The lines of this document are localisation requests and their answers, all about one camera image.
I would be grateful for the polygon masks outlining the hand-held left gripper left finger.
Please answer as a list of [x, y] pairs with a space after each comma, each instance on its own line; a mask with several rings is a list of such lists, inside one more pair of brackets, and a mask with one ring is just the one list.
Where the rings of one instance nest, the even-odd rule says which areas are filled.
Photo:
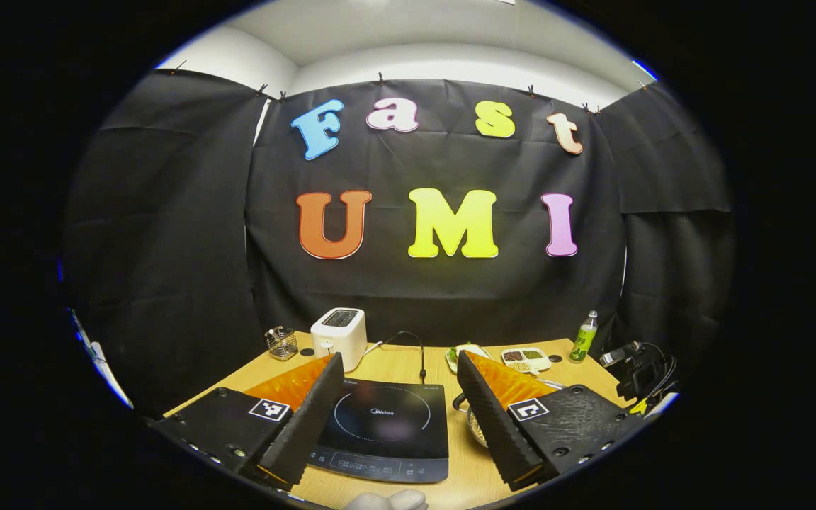
[[336, 406], [340, 353], [323, 356], [247, 391], [216, 387], [149, 426], [231, 475], [289, 492]]

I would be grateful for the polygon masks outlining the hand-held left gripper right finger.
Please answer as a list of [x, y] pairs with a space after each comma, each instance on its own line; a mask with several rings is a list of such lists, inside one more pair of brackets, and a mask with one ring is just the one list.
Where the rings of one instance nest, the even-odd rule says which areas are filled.
[[489, 454], [512, 490], [569, 477], [643, 429], [644, 417], [586, 385], [562, 390], [463, 351], [457, 379]]

